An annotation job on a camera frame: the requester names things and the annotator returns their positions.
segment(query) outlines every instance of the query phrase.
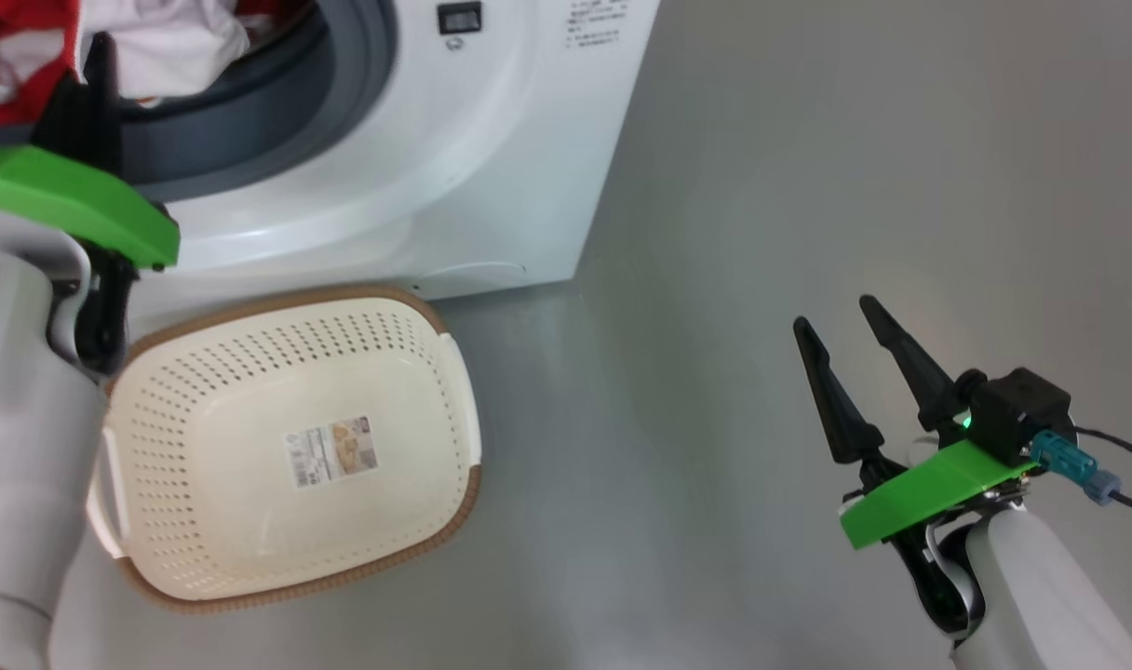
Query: green plastic part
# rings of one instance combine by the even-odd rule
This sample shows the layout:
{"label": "green plastic part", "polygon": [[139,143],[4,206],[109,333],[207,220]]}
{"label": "green plastic part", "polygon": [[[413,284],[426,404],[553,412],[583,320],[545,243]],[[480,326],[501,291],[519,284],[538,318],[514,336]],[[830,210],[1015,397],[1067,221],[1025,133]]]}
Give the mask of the green plastic part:
{"label": "green plastic part", "polygon": [[118,251],[136,268],[178,263],[173,220],[122,179],[45,149],[0,148],[0,209]]}
{"label": "green plastic part", "polygon": [[1035,466],[1009,467],[964,440],[880,484],[839,517],[857,550],[909,529]]}

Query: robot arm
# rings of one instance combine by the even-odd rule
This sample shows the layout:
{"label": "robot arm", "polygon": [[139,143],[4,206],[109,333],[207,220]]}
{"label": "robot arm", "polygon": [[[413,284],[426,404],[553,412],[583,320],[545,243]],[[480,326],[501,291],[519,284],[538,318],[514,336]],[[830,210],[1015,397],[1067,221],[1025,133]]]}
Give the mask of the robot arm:
{"label": "robot arm", "polygon": [[[992,381],[969,370],[952,381],[876,298],[860,298],[860,308],[915,394],[920,426],[940,433],[940,450],[909,469],[884,457],[881,431],[831,372],[814,328],[797,319],[831,457],[860,464],[863,487],[840,508],[851,544],[898,551],[961,670],[1132,670],[1129,633],[1022,505],[1031,476],[1046,471],[1083,484],[1101,505],[1121,500],[1118,480],[1073,445],[1070,395],[1027,369]],[[947,525],[957,526],[940,538]]]}
{"label": "robot arm", "polygon": [[138,268],[174,264],[180,240],[118,178],[106,35],[86,78],[60,84],[34,145],[0,149],[0,670],[46,668],[128,292]]}

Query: laundry basket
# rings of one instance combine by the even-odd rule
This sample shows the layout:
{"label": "laundry basket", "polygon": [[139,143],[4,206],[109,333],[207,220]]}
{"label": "laundry basket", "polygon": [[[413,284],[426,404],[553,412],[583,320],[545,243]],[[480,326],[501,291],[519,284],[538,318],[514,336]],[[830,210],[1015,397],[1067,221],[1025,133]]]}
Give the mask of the laundry basket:
{"label": "laundry basket", "polygon": [[471,381],[408,293],[275,298],[140,340],[128,361],[86,513],[172,610],[331,589],[431,550],[471,513]]}

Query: gray floor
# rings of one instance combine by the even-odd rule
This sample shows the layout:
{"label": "gray floor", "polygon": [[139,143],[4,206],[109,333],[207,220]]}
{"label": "gray floor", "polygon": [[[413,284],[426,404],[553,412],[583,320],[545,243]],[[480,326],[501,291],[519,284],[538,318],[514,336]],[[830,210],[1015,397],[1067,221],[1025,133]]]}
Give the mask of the gray floor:
{"label": "gray floor", "polygon": [[[1132,1],[667,0],[578,278],[439,306],[484,429],[458,536],[206,619],[86,542],[55,668],[949,668],[838,530],[792,344],[807,313],[902,453],[865,291],[952,372],[1030,366],[1132,436]],[[1035,488],[1132,633],[1132,512]]]}

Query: washing machine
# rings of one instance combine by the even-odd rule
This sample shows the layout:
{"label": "washing machine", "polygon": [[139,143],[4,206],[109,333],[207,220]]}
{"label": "washing machine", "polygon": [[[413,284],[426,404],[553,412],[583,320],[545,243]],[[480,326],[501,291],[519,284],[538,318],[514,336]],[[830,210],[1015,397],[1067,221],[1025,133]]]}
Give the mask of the washing machine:
{"label": "washing machine", "polygon": [[132,336],[311,285],[568,280],[657,5],[317,0],[206,93],[128,110],[125,178],[181,227]]}

